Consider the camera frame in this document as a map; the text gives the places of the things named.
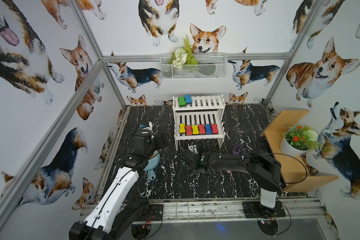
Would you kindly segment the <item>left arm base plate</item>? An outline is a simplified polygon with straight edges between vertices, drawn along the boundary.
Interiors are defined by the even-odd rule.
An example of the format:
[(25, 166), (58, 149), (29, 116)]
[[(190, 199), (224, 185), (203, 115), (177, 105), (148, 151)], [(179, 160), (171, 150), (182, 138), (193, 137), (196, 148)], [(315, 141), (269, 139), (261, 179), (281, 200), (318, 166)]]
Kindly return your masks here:
[(117, 215), (122, 223), (132, 224), (133, 222), (149, 222), (154, 217), (162, 217), (164, 213), (164, 205), (162, 204), (146, 204), (126, 205)]

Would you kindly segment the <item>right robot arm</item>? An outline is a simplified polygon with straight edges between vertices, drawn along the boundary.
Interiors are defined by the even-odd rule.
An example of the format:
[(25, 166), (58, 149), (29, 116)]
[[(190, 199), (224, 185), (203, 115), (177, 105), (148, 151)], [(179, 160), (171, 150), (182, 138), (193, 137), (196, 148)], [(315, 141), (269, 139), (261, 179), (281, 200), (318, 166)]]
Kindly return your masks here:
[(187, 169), (201, 174), (218, 171), (231, 171), (249, 174), (261, 189), (260, 204), (268, 209), (276, 206), (280, 192), (281, 164), (262, 150), (243, 155), (204, 152), (197, 154), (189, 149), (183, 150), (177, 159), (184, 162)]

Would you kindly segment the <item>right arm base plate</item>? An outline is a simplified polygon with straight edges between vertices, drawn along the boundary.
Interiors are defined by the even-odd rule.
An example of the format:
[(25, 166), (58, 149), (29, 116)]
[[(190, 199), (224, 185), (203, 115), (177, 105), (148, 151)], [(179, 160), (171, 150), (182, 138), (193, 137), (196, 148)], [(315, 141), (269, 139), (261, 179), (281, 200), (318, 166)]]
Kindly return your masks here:
[(278, 201), (273, 209), (261, 205), (260, 201), (243, 202), (242, 206), (247, 219), (270, 219), (286, 216), (284, 207)]

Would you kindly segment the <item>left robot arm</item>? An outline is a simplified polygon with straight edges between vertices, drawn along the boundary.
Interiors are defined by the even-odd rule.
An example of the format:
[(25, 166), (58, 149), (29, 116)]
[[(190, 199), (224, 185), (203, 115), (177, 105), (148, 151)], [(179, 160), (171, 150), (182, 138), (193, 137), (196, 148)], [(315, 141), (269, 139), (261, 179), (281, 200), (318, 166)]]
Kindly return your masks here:
[(159, 211), (152, 209), (149, 200), (134, 197), (123, 204), (128, 192), (139, 179), (150, 159), (169, 145), (166, 134), (154, 135), (151, 130), (139, 130), (130, 152), (121, 159), (113, 183), (95, 209), (69, 231), (70, 240), (117, 240), (136, 221), (150, 222)]

